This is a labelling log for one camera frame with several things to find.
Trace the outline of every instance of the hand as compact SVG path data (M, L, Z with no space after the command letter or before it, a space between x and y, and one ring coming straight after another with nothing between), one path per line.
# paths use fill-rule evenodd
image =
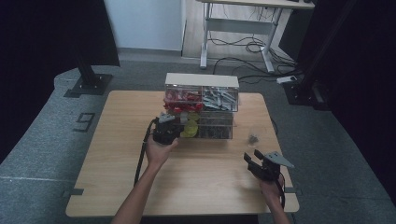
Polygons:
M178 145L177 138L172 142L171 145L161 145L152 139L152 134L148 138L148 144L146 148L146 155L148 157L148 166L154 168L161 168L163 164L168 160L169 153L172 148Z
M279 175L278 181L280 186L283 186L285 182L283 175ZM259 184L262 189L262 195L268 205L270 205L269 203L280 203L279 198L281 192L274 181L264 181L259 179Z

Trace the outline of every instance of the gray carpet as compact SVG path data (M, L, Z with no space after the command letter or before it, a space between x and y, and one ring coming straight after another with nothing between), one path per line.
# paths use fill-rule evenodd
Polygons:
M198 63L121 61L121 68L95 66L114 75L103 96L65 98L79 74L71 70L54 80L55 91L21 141L1 164L0 223L108 223L111 217L71 218L64 213L106 97L113 90L163 91L167 72L210 74ZM221 66L217 74L230 75ZM239 77L257 75L246 68ZM244 79L255 82L256 77ZM259 92L278 129L284 156L295 166L290 176L298 190L295 223L396 223L396 209L367 162L331 112L289 105L281 86L260 81L240 84L242 92ZM94 113L90 129L78 116ZM268 214L260 223L272 223Z

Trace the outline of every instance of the white wall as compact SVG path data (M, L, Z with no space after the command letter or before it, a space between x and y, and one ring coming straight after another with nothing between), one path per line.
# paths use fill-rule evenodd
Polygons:
M117 48L181 50L185 0L105 0Z

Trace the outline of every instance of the table leg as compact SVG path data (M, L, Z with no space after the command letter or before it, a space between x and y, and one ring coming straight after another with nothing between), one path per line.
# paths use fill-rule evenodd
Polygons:
M271 59L270 59L270 55L269 55L268 51L271 48L271 43L272 43L272 41L274 39L276 27L278 25L280 15L282 14L282 9L283 8L281 8L281 7L278 7L276 9L275 19L273 21L273 25L272 25L270 34L268 35L268 39L267 39L267 41L265 43L265 46L261 47L261 49L262 49L262 57L264 58L265 65L266 65L267 70L268 70L269 73L274 73L275 72L274 67L273 67L273 65L271 63Z
M210 17L210 3L206 3L206 14L205 14L205 22L204 22L204 43L201 47L201 69L206 69L206 61L207 61L207 31L208 31L208 23Z

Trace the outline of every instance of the person's arm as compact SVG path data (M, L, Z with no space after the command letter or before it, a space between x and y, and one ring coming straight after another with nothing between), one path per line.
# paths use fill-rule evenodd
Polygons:
M280 192L275 182L267 182L260 180L260 188L262 189L262 196L271 210L275 224L290 224L289 218L282 208L280 203ZM283 177L279 176L279 184L283 185Z
M146 148L148 167L140 177L139 181L137 181L128 197L122 203L119 211L114 216L111 223L138 224L140 222L149 197L152 183L154 182L154 178L168 159L172 148L176 147L177 144L177 139L174 140L172 145L163 146L154 142L152 135L148 138L148 144Z

